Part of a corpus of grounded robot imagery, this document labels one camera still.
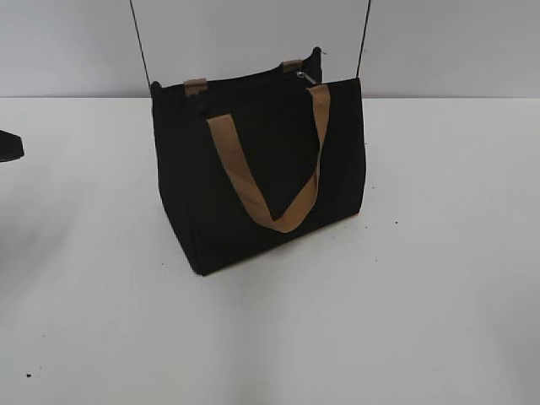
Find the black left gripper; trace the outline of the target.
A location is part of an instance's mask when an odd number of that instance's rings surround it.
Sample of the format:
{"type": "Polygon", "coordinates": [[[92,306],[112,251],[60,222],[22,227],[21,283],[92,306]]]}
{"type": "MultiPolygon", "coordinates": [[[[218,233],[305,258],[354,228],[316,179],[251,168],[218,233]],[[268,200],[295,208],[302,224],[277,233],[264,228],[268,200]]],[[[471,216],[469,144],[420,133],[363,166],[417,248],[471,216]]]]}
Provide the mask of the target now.
{"type": "Polygon", "coordinates": [[[24,157],[21,137],[10,132],[0,131],[0,162],[9,162],[24,157]]]}

